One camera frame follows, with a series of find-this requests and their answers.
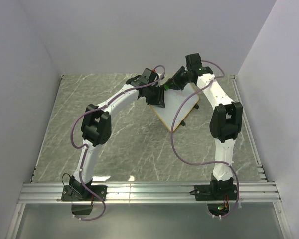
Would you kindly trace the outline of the green black whiteboard eraser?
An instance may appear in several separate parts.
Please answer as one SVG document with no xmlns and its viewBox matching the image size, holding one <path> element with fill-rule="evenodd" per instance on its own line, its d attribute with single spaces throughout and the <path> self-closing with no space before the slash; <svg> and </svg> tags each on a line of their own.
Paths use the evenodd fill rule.
<svg viewBox="0 0 299 239">
<path fill-rule="evenodd" d="M 168 90 L 168 89 L 171 89 L 172 88 L 172 83 L 165 83 L 164 84 L 164 89 L 165 90 Z"/>
</svg>

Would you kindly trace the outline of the small whiteboard with yellow frame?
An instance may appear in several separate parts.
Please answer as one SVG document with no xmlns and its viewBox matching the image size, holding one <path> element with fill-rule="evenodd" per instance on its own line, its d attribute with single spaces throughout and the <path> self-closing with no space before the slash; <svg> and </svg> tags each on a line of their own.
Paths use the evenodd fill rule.
<svg viewBox="0 0 299 239">
<path fill-rule="evenodd" d="M 164 92 L 165 108 L 150 105 L 151 109 L 155 112 L 169 132 L 171 132 L 172 122 L 178 108 L 185 101 L 185 99 L 194 92 L 195 86 L 192 83 L 189 83 L 184 87 L 183 90 L 169 89 Z M 181 121 L 187 117 L 194 105 L 198 103 L 199 99 L 200 98 L 198 95 L 194 95 L 183 105 L 179 114 L 177 115 L 173 131 L 180 126 Z"/>
</svg>

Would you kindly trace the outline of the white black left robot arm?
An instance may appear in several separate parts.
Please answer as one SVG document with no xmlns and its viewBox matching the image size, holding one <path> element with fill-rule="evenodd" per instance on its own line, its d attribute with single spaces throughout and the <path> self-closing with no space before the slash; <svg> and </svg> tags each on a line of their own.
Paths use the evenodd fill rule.
<svg viewBox="0 0 299 239">
<path fill-rule="evenodd" d="M 81 149 L 78 166 L 69 178 L 69 188 L 66 193 L 74 195 L 78 200 L 88 200 L 95 196 L 100 199 L 92 189 L 93 169 L 102 146 L 110 139 L 112 134 L 112 119 L 130 103 L 144 97 L 149 104 L 164 106 L 164 89 L 159 81 L 165 74 L 158 74 L 155 69 L 145 68 L 143 73 L 128 79 L 113 96 L 104 102 L 89 104 L 85 112 L 77 118 L 81 121 L 82 145 L 71 144 L 75 149 Z"/>
</svg>

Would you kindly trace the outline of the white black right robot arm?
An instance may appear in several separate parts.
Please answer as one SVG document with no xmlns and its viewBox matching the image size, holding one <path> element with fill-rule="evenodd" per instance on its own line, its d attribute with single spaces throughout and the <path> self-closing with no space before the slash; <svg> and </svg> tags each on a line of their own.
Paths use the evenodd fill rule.
<svg viewBox="0 0 299 239">
<path fill-rule="evenodd" d="M 194 83 L 213 108 L 209 124 L 211 136 L 215 140 L 212 179 L 209 186 L 195 187 L 194 191 L 206 201 L 237 200 L 239 181 L 232 163 L 234 145 L 242 128 L 243 106 L 222 89 L 210 67 L 203 66 L 198 53 L 189 54 L 185 59 L 186 66 L 181 67 L 166 85 L 170 89 L 179 90 L 188 83 Z"/>
</svg>

